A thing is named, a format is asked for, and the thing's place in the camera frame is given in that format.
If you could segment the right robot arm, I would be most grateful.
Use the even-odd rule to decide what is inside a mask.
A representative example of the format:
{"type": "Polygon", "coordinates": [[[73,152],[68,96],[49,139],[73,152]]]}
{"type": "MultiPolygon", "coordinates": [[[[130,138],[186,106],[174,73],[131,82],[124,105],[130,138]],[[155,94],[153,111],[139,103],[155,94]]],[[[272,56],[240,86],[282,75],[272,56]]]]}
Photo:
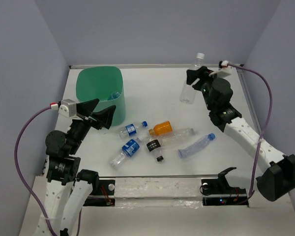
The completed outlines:
{"type": "Polygon", "coordinates": [[[232,68],[239,66],[221,61],[216,71],[202,66],[186,71],[186,83],[203,95],[213,125],[232,138],[254,160],[248,196],[254,190],[268,201],[274,202],[295,189],[295,155],[286,155],[264,139],[272,112],[273,97],[269,94],[269,109],[262,130],[257,133],[242,114],[230,103],[233,95],[230,83],[225,79],[232,68]]]}

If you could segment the small blue label bottle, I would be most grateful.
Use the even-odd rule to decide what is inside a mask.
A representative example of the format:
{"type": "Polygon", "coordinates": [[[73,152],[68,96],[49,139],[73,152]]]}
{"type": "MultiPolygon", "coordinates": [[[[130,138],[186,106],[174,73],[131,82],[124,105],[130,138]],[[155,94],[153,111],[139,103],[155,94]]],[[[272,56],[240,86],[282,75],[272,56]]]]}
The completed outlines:
{"type": "Polygon", "coordinates": [[[124,140],[130,137],[142,135],[147,126],[148,123],[146,121],[130,123],[119,129],[118,136],[124,140]]]}

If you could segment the metal front rail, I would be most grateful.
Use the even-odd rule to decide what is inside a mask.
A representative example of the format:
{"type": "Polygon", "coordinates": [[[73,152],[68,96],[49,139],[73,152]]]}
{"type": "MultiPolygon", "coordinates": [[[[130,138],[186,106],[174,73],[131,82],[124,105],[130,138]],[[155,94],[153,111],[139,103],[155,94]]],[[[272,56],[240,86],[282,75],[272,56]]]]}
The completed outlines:
{"type": "Polygon", "coordinates": [[[217,178],[218,174],[204,174],[204,175],[156,175],[156,176],[101,176],[100,179],[113,179],[113,178],[217,178]]]}

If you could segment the blue cap crushed bottle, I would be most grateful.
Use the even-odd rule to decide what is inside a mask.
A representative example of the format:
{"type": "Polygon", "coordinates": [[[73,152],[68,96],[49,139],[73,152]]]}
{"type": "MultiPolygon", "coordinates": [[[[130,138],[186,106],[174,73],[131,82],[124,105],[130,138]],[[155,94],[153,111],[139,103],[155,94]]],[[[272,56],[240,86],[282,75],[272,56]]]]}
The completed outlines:
{"type": "Polygon", "coordinates": [[[215,134],[210,133],[206,136],[203,136],[199,140],[197,140],[194,144],[184,148],[184,149],[179,149],[178,155],[181,159],[186,159],[194,154],[200,152],[201,150],[205,149],[212,141],[214,141],[216,138],[215,134]]]}

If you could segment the blue label bottle white cap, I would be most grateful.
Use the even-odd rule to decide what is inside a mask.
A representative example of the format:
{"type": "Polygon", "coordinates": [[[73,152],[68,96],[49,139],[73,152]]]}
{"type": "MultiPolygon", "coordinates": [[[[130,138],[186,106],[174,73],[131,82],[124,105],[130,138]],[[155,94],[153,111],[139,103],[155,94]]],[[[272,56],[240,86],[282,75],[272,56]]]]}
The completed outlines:
{"type": "Polygon", "coordinates": [[[119,167],[121,167],[124,163],[126,163],[129,159],[136,155],[142,145],[142,142],[143,138],[141,137],[130,139],[121,147],[118,153],[111,158],[109,162],[110,165],[114,169],[118,169],[119,167]]]}

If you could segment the metal frame rail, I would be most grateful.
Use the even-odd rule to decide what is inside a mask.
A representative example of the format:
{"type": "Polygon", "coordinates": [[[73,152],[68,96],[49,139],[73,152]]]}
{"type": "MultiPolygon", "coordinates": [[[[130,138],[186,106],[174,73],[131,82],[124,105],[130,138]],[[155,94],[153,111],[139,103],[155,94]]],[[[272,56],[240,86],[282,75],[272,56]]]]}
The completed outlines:
{"type": "Polygon", "coordinates": [[[119,69],[132,69],[132,68],[188,68],[189,64],[81,64],[70,65],[70,69],[87,69],[99,66],[114,66],[119,69]]]}
{"type": "MultiPolygon", "coordinates": [[[[255,107],[253,105],[250,93],[248,91],[247,83],[245,81],[244,70],[237,70],[238,77],[244,92],[245,99],[248,104],[249,112],[253,122],[253,127],[248,127],[248,122],[241,122],[241,127],[236,129],[236,142],[251,156],[255,157],[255,151],[257,150],[257,141],[259,140],[259,134],[262,131],[255,107]]],[[[267,168],[270,167],[270,162],[278,162],[282,159],[281,152],[275,149],[265,139],[261,139],[261,147],[259,150],[259,156],[257,161],[257,167],[259,173],[264,173],[267,168]]]]}

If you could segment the black label bottle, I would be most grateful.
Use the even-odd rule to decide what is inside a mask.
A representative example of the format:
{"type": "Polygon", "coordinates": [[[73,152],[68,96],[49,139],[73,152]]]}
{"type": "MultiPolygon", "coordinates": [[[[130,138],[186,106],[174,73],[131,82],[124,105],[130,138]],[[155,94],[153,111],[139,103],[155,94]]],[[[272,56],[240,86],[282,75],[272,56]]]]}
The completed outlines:
{"type": "Polygon", "coordinates": [[[157,161],[157,162],[163,162],[163,148],[161,146],[161,143],[158,139],[148,137],[147,143],[146,143],[147,149],[151,156],[157,161]]]}

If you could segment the orange juice bottle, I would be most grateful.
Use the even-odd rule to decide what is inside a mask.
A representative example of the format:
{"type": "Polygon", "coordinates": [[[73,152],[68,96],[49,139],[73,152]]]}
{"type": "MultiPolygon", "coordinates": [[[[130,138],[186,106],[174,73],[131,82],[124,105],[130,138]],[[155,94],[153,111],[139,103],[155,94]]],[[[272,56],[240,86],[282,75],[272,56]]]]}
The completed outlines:
{"type": "Polygon", "coordinates": [[[169,121],[165,121],[163,123],[157,124],[154,128],[150,129],[148,132],[152,136],[159,136],[163,134],[167,134],[173,131],[171,123],[169,121]]]}

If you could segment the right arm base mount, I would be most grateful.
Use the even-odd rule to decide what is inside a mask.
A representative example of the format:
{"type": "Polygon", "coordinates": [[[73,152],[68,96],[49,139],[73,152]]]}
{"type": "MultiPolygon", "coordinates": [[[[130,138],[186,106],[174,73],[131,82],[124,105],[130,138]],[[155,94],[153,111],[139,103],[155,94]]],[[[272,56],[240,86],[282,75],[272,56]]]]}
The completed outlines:
{"type": "Polygon", "coordinates": [[[214,177],[201,179],[199,188],[204,206],[249,206],[250,180],[228,167],[214,177]]]}

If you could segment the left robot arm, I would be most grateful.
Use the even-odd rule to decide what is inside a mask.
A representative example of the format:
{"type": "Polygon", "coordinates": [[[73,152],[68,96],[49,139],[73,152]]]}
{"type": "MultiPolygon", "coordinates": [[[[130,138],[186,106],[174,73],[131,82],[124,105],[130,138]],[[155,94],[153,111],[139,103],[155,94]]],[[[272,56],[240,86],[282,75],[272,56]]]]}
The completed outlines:
{"type": "Polygon", "coordinates": [[[51,131],[45,139],[46,193],[36,236],[70,236],[87,197],[98,191],[98,172],[79,170],[81,158],[75,156],[91,128],[109,129],[112,125],[116,106],[96,112],[98,103],[99,99],[82,103],[65,99],[49,105],[51,110],[70,118],[71,125],[66,132],[51,131]]]}

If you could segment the green plastic bin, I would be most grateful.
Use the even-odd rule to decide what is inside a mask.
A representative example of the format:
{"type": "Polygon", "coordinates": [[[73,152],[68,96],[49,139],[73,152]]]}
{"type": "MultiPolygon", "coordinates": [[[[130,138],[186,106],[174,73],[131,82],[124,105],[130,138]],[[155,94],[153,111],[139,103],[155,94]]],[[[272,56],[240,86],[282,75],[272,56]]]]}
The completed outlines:
{"type": "Polygon", "coordinates": [[[94,109],[99,112],[116,105],[113,126],[122,124],[125,120],[126,107],[123,89],[123,77],[120,69],[114,66],[99,66],[82,70],[76,82],[76,97],[79,102],[98,98],[99,103],[94,109]],[[120,97],[108,101],[113,91],[121,93],[120,97]]]}

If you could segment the metal back frame rail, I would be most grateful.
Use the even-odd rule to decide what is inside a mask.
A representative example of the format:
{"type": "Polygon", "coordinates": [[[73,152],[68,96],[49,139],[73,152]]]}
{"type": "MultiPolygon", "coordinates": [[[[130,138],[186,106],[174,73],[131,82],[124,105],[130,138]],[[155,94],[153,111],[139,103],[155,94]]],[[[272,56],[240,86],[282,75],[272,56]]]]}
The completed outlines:
{"type": "Polygon", "coordinates": [[[119,69],[132,69],[132,68],[188,68],[189,64],[81,64],[70,65],[70,69],[87,69],[99,66],[114,66],[119,69]]]}

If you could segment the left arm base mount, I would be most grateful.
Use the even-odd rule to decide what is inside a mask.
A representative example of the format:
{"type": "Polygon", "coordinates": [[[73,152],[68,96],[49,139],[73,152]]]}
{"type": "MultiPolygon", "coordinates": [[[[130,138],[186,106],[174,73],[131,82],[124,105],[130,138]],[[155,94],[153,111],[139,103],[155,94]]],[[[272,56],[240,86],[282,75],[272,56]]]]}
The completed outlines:
{"type": "Polygon", "coordinates": [[[98,187],[87,197],[84,207],[114,207],[115,180],[100,179],[98,187]]]}

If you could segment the metal right frame rail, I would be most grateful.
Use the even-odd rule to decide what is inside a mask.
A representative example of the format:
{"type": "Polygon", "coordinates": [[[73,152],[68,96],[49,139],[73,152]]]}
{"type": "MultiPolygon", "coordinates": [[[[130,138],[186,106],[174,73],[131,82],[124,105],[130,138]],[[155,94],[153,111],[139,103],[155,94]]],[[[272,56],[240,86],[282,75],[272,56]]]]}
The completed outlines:
{"type": "MultiPolygon", "coordinates": [[[[253,105],[250,93],[248,91],[247,83],[245,81],[244,70],[237,70],[238,77],[244,92],[245,99],[248,104],[249,112],[253,122],[253,127],[248,127],[248,122],[241,122],[241,127],[236,129],[236,142],[251,156],[255,157],[255,151],[257,150],[257,141],[259,140],[259,134],[262,131],[255,107],[253,105]]],[[[261,147],[259,150],[259,156],[257,161],[257,167],[259,173],[264,173],[267,168],[270,167],[270,162],[278,162],[282,159],[281,152],[275,149],[265,139],[261,139],[261,147]]]]}

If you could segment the long clear crushed bottle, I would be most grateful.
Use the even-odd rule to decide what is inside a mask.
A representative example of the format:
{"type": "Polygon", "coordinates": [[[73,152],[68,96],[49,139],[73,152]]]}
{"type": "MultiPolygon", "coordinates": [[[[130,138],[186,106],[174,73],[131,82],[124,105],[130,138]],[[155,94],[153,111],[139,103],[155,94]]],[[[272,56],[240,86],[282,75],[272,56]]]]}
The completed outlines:
{"type": "Polygon", "coordinates": [[[168,134],[160,135],[158,140],[163,146],[173,146],[185,143],[198,134],[194,128],[183,128],[168,134]]]}

